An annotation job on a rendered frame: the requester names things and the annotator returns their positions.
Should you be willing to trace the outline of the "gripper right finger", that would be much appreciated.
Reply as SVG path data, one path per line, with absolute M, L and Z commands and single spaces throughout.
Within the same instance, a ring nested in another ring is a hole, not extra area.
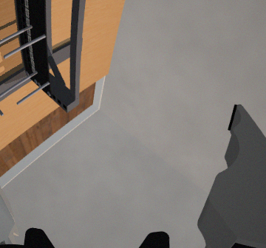
M 234 105 L 225 153 L 197 222 L 205 248 L 266 248 L 266 137 Z

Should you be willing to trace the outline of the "grey metal rack with black port panel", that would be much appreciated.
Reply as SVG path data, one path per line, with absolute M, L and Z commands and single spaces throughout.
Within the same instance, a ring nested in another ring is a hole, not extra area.
M 19 35 L 21 46 L 4 55 L 4 59 L 21 50 L 24 67 L 0 82 L 0 102 L 32 80 L 39 88 L 18 101 L 17 105 L 42 89 L 68 113 L 79 105 L 83 20 L 86 0 L 72 0 L 70 42 L 53 51 L 51 0 L 15 1 L 18 32 L 0 40 L 0 44 Z M 70 91 L 57 67 L 69 56 Z M 49 69 L 52 69 L 55 77 Z

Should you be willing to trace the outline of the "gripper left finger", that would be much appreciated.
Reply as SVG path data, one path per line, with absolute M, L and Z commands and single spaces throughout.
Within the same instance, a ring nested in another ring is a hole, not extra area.
M 15 217 L 10 202 L 0 187 L 0 245 L 16 244 L 14 235 L 19 236 Z

